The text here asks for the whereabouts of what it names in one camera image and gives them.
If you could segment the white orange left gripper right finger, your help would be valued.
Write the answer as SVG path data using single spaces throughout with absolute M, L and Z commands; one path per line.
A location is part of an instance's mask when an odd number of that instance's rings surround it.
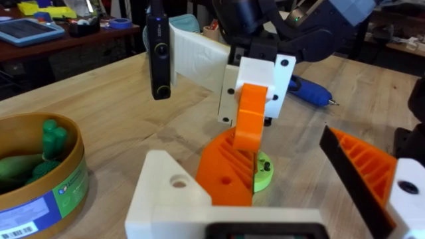
M 319 145 L 337 172 L 371 238 L 424 237 L 424 136 L 397 129 L 394 155 L 325 127 Z

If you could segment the bare white left gripper left finger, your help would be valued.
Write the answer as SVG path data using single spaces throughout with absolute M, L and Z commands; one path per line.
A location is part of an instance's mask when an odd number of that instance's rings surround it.
M 148 151 L 125 220 L 128 238 L 204 238 L 209 194 L 162 150 Z

